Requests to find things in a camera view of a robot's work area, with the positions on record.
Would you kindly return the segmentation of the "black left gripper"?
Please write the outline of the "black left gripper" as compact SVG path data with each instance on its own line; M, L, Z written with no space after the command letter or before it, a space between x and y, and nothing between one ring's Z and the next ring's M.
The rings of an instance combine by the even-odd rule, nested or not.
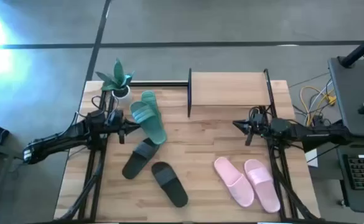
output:
M139 129L140 125L129 120L124 121L122 117L112 117L106 120L105 127L108 133L116 133L119 137L119 143L124 144L126 135Z

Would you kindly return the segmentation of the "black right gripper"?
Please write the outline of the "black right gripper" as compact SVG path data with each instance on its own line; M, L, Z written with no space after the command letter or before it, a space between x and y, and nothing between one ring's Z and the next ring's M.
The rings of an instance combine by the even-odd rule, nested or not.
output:
M271 139L271 134L269 132L268 126L250 124L250 122L247 120L235 120L233 121L233 125L238 128L243 134L247 135L245 141L246 146L251 145L254 135L258 135L265 140Z

